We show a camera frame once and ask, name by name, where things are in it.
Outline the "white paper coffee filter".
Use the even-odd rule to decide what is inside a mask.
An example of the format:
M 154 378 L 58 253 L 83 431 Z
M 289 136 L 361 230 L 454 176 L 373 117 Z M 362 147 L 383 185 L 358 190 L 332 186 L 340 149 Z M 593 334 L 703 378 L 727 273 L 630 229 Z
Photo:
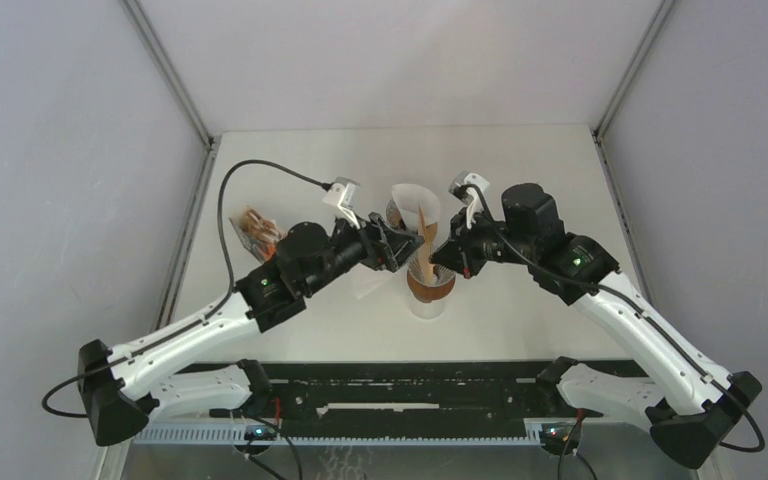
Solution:
M 393 273 L 387 270 L 375 271 L 358 267 L 349 273 L 349 281 L 355 298 L 362 299 L 385 285 L 392 276 Z
M 423 213 L 426 225 L 436 224 L 440 219 L 440 200 L 434 192 L 424 186 L 395 184 L 391 187 L 391 197 L 408 230 L 419 229 L 420 213 Z

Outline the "clear glass with brown band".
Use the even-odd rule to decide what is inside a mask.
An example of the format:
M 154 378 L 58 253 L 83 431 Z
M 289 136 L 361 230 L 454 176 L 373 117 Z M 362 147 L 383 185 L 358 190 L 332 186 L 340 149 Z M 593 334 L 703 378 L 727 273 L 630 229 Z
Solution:
M 408 298 L 410 312 L 421 321 L 433 321 L 439 318 L 445 311 L 447 302 L 445 298 L 423 301 L 413 295 Z

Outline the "clear glass dripper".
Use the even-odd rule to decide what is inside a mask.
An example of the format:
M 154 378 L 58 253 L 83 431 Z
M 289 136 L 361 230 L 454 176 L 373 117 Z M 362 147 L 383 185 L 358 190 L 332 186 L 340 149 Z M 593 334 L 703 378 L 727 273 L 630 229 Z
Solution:
M 451 270 L 427 260 L 420 260 L 417 255 L 410 259 L 408 272 L 412 280 L 424 287 L 442 288 L 455 280 L 455 274 Z

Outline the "brown paper coffee filter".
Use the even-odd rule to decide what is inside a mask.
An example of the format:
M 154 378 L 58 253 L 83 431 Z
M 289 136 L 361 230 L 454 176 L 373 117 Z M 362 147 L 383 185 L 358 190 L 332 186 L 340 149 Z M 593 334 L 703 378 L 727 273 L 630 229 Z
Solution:
M 435 281 L 434 266 L 430 261 L 433 252 L 433 241 L 436 237 L 436 225 L 430 223 L 421 205 L 418 206 L 419 233 L 424 243 L 418 251 L 418 264 L 421 269 L 422 279 L 425 285 L 432 286 Z

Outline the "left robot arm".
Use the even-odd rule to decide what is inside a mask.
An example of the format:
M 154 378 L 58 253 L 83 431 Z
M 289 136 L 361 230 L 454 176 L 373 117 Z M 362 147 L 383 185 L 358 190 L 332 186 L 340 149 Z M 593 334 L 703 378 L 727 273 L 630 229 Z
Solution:
M 272 257 L 221 297 L 181 321 L 139 339 L 107 346 L 99 339 L 78 352 L 78 391 L 94 441 L 111 446 L 152 421 L 211 409 L 265 414 L 273 394 L 254 360 L 190 373 L 201 356 L 233 340 L 267 332 L 303 312 L 307 299 L 357 265 L 399 271 L 424 243 L 390 228 L 377 214 L 355 227 L 339 218 L 327 232 L 314 222 L 290 228 Z

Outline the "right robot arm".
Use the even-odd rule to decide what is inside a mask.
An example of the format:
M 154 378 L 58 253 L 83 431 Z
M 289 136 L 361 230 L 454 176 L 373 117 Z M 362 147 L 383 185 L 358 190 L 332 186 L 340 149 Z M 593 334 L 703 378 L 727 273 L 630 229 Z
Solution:
M 433 263 L 464 278 L 489 262 L 526 267 L 535 283 L 604 330 L 643 370 L 635 380 L 559 357 L 537 378 L 538 402 L 552 416 L 571 408 L 598 413 L 645 432 L 679 465 L 700 468 L 741 421 L 762 390 L 747 371 L 731 372 L 680 334 L 635 287 L 596 240 L 569 232 L 555 199 L 522 183 L 501 197 L 495 219 L 482 180 L 450 186 L 463 208 L 450 222 Z

